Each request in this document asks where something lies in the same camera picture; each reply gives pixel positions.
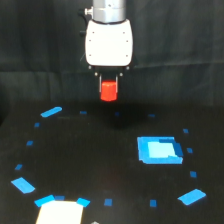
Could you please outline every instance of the blue paper square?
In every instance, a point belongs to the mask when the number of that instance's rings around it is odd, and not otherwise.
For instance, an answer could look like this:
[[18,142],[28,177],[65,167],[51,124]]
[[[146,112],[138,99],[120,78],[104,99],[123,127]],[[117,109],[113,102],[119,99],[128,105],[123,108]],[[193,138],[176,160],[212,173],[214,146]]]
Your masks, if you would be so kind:
[[112,206],[113,200],[112,199],[105,199],[104,205],[105,206]]
[[54,199],[56,201],[64,201],[65,200],[65,196],[54,196]]
[[17,166],[16,166],[16,168],[15,168],[15,170],[20,170],[21,168],[22,168],[22,164],[18,164]]
[[183,132],[184,132],[185,134],[188,134],[188,133],[189,133],[188,129],[183,129]]
[[28,142],[26,143],[26,145],[27,145],[27,146],[31,146],[31,145],[33,145],[33,141],[28,141]]
[[62,111],[62,108],[61,107],[55,107],[55,108],[53,108],[51,110],[48,110],[48,111],[42,113],[41,116],[42,117],[49,117],[49,116],[51,116],[53,114],[56,114],[56,113],[58,113],[60,111]]
[[80,114],[86,115],[87,114],[87,111],[80,111]]
[[150,207],[156,207],[157,206],[157,202],[156,200],[150,200]]
[[86,207],[87,205],[89,205],[90,201],[83,199],[83,198],[79,198],[77,200],[77,204],[82,205],[83,207]]
[[25,179],[20,177],[19,179],[11,181],[11,183],[16,186],[23,194],[31,193],[35,188],[29,184]]
[[187,148],[187,152],[188,153],[193,153],[193,149],[192,148]]
[[156,117],[155,114],[149,114],[148,116],[149,116],[149,117],[152,117],[152,118]]
[[54,201],[54,196],[53,195],[49,195],[47,197],[36,200],[36,201],[34,201],[34,203],[36,204],[37,207],[41,207],[43,204],[46,204],[50,201]]
[[198,189],[195,189],[181,197],[178,198],[178,200],[182,201],[185,205],[190,205],[201,198],[204,198],[206,194]]
[[190,176],[193,178],[197,178],[197,173],[195,171],[191,171]]
[[39,128],[39,127],[40,127],[40,123],[35,123],[35,124],[34,124],[34,127],[35,127],[35,128]]

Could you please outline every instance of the blue square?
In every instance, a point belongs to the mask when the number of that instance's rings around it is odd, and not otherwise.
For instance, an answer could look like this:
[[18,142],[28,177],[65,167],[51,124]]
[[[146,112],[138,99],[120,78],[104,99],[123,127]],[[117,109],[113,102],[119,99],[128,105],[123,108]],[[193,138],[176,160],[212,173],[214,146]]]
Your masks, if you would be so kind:
[[150,200],[150,207],[155,208],[157,206],[156,200]]
[[191,177],[197,178],[197,173],[195,171],[190,172]]
[[187,148],[187,152],[188,153],[193,153],[193,149],[192,148]]
[[16,168],[15,168],[15,170],[20,170],[21,168],[22,168],[22,164],[18,164],[17,166],[16,166]]
[[188,134],[188,133],[189,133],[188,129],[183,129],[183,132],[184,132],[185,134]]
[[39,127],[40,127],[40,123],[35,123],[35,124],[34,124],[34,127],[35,127],[35,128],[39,128]]
[[28,141],[28,142],[26,143],[26,145],[27,145],[27,146],[31,146],[31,145],[33,145],[33,141]]
[[112,199],[105,199],[104,205],[105,206],[112,206],[112,203],[113,203]]
[[86,207],[89,203],[90,203],[90,201],[83,199],[83,198],[79,198],[77,200],[77,204],[82,205],[83,207]]

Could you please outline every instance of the blue tape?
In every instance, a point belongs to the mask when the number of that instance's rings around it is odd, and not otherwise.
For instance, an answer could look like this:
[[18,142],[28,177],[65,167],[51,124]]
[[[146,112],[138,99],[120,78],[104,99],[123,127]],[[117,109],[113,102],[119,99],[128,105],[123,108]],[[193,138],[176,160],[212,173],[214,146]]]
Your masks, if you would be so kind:
[[80,114],[86,115],[87,114],[87,111],[80,111]]
[[105,199],[104,205],[105,206],[112,206],[113,200],[112,199]]
[[148,116],[149,116],[149,117],[153,117],[153,118],[156,117],[155,114],[149,114]]
[[21,168],[22,168],[22,164],[18,164],[17,166],[16,166],[16,168],[15,168],[15,170],[20,170]]
[[156,200],[150,200],[150,207],[157,207],[157,202]]
[[29,184],[25,179],[20,177],[19,179],[11,181],[11,183],[16,186],[23,194],[31,193],[35,188]]
[[55,108],[53,108],[51,110],[48,110],[48,111],[42,113],[41,116],[42,117],[49,117],[49,116],[51,116],[53,114],[56,114],[56,113],[58,113],[60,111],[62,111],[62,108],[61,107],[55,107]]
[[190,176],[193,178],[197,178],[197,173],[195,171],[190,171]]
[[28,142],[26,143],[26,145],[27,145],[27,146],[31,146],[31,145],[33,145],[33,141],[28,141]]
[[204,198],[206,194],[198,189],[195,189],[181,197],[178,198],[178,200],[182,201],[185,205],[190,205],[201,198]]
[[34,201],[34,203],[36,204],[37,207],[41,207],[43,204],[46,204],[50,201],[54,201],[54,196],[53,195],[49,195],[47,197],[38,199],[38,200]]
[[86,207],[87,205],[89,205],[90,201],[83,199],[83,198],[79,198],[77,200],[77,204],[82,205],[83,207]]
[[39,127],[40,127],[40,123],[35,123],[35,124],[34,124],[34,127],[35,127],[35,128],[39,128]]
[[183,132],[184,132],[185,134],[188,134],[188,133],[189,133],[188,129],[186,129],[186,128],[183,129]]
[[65,196],[54,196],[54,199],[56,201],[64,201],[65,200]]
[[188,153],[193,153],[193,149],[192,148],[187,148],[187,152]]

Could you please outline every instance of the black surface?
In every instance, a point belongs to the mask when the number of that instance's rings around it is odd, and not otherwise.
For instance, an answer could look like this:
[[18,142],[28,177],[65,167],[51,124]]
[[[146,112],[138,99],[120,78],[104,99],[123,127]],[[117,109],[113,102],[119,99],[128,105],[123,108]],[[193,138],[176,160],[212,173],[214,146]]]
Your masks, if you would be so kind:
[[[223,223],[223,109],[67,104],[57,115],[40,117],[53,106],[58,105],[20,104],[0,129],[1,224],[35,223],[34,200],[50,194],[89,199],[82,224]],[[80,115],[83,110],[88,114]],[[183,164],[143,164],[139,136],[174,136]],[[22,170],[15,171],[19,163]],[[190,171],[198,178],[190,178]],[[10,183],[21,176],[36,188],[33,193],[24,195]],[[177,200],[195,188],[207,197],[191,206]],[[104,207],[105,198],[113,199],[112,207]],[[149,207],[150,199],[157,208]]]

